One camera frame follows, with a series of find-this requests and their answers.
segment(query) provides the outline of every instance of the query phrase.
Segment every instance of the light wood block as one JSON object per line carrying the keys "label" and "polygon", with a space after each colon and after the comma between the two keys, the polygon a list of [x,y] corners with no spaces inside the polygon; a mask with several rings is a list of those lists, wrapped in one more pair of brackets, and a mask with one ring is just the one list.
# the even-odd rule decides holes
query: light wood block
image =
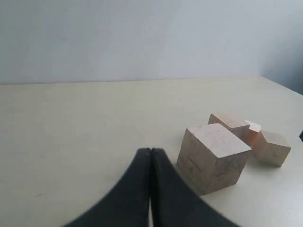
{"label": "light wood block", "polygon": [[248,133],[250,125],[232,113],[215,113],[209,117],[208,124],[219,123],[243,140]]}
{"label": "light wood block", "polygon": [[245,120],[249,125],[250,128],[248,132],[246,133],[246,136],[244,137],[244,142],[250,146],[253,146],[254,141],[256,140],[260,130],[261,130],[261,125],[256,124],[254,122],[250,122]]}
{"label": "light wood block", "polygon": [[289,154],[291,147],[283,136],[261,130],[252,150],[260,162],[281,167]]}
{"label": "light wood block", "polygon": [[177,164],[203,194],[237,183],[250,147],[221,124],[188,128]]}

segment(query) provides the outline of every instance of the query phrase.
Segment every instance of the wooden block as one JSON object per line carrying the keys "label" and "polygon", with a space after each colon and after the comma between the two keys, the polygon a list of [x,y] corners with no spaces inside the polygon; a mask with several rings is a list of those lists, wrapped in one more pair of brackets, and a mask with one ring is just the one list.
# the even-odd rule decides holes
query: wooden block
{"label": "wooden block", "polygon": [[283,136],[261,130],[255,140],[252,150],[260,162],[281,167],[289,154],[291,147]]}
{"label": "wooden block", "polygon": [[250,124],[231,113],[211,114],[208,124],[219,123],[231,131],[235,136],[243,140],[249,130]]}
{"label": "wooden block", "polygon": [[245,121],[250,125],[250,128],[249,128],[248,132],[246,133],[246,136],[244,137],[243,141],[246,144],[252,146],[261,130],[261,125],[256,124],[254,122],[247,121],[247,120],[245,120]]}
{"label": "wooden block", "polygon": [[203,194],[237,183],[250,147],[221,124],[186,129],[177,164]]}

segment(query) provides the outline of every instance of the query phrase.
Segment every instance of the black object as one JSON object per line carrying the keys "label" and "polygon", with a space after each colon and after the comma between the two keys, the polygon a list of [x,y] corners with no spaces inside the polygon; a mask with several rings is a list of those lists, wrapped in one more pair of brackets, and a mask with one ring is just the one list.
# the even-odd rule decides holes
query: black object
{"label": "black object", "polygon": [[301,134],[300,134],[300,139],[301,139],[302,142],[303,142],[303,131],[302,131]]}
{"label": "black object", "polygon": [[116,186],[65,227],[147,227],[151,150],[139,149]]}
{"label": "black object", "polygon": [[151,209],[155,227],[236,227],[183,182],[163,149],[152,149]]}

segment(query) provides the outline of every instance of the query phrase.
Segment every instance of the wall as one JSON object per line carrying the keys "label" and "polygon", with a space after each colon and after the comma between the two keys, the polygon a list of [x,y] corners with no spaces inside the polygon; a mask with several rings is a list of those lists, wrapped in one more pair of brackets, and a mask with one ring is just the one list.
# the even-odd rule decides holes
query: wall
{"label": "wall", "polygon": [[253,74],[292,83],[302,12],[301,0],[2,0],[0,83]]}

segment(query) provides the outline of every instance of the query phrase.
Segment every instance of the white table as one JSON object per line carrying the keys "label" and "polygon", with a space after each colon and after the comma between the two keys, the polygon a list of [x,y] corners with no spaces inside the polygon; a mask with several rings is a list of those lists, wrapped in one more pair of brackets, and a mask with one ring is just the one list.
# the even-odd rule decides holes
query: white table
{"label": "white table", "polygon": [[175,163],[186,127],[234,111],[287,137],[281,168],[253,158],[202,198],[243,227],[303,226],[303,96],[261,77],[0,86],[0,226],[55,227],[118,181],[140,147]]}

